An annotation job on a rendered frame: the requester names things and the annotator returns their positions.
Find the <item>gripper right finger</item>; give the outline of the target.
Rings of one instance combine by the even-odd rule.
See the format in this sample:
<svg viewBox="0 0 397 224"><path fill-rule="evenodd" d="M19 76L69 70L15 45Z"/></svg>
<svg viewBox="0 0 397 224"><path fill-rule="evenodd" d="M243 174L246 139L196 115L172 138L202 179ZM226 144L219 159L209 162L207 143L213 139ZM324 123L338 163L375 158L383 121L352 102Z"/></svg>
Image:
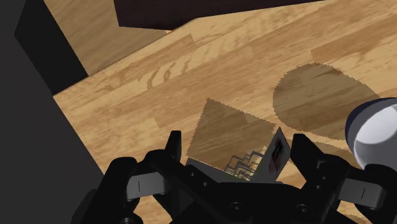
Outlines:
<svg viewBox="0 0 397 224"><path fill-rule="evenodd" d="M372 224L397 224L397 171L380 164L357 169L323 153L305 134L294 134L290 158L306 182L289 224L354 224L337 209L355 205Z"/></svg>

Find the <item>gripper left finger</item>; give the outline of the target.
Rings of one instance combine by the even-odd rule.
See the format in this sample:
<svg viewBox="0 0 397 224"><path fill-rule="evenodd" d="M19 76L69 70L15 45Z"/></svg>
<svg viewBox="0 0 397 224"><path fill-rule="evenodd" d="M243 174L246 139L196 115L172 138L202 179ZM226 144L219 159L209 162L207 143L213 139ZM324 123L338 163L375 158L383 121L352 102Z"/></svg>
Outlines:
<svg viewBox="0 0 397 224"><path fill-rule="evenodd" d="M199 224L192 211L193 200L133 157L110 163L99 186L76 209L71 224L144 224L134 210L141 197L150 195L170 214L169 224Z"/></svg>

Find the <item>grey printed box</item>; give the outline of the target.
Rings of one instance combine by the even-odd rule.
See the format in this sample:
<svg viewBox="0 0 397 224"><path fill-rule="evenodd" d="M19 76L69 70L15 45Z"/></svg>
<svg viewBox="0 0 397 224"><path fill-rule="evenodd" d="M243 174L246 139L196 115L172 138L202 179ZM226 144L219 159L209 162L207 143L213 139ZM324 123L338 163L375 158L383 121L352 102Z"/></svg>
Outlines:
<svg viewBox="0 0 397 224"><path fill-rule="evenodd" d="M196 167L217 183L275 183L290 158L291 149L278 128L264 153L252 151L244 157L232 156L223 170L189 158L188 165Z"/></svg>

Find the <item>white cup with blue rim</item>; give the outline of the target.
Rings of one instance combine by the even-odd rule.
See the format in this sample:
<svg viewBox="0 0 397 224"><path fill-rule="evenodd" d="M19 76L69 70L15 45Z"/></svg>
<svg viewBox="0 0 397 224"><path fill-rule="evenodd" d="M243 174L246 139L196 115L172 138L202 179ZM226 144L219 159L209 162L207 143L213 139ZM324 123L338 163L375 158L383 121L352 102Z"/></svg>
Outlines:
<svg viewBox="0 0 397 224"><path fill-rule="evenodd" d="M361 168L380 164L397 171L397 98L354 108L345 123L345 140Z"/></svg>

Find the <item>wooden table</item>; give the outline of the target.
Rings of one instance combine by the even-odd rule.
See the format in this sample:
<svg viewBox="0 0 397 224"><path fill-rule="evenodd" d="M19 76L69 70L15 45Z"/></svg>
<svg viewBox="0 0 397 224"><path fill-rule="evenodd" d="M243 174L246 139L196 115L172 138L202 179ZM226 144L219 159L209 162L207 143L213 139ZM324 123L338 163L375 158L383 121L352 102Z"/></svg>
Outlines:
<svg viewBox="0 0 397 224"><path fill-rule="evenodd" d="M102 170L182 132L224 169L274 132L356 160L349 113L397 97L397 0L326 0L196 19L55 96Z"/></svg>

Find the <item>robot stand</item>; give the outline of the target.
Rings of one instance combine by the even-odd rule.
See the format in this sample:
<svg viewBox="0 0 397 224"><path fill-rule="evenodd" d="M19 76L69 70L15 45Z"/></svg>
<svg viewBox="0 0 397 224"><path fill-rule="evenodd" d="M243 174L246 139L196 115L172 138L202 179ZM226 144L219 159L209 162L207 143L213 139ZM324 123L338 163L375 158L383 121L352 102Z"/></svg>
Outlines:
<svg viewBox="0 0 397 224"><path fill-rule="evenodd" d="M174 30L202 17L323 0L113 0L120 27Z"/></svg>

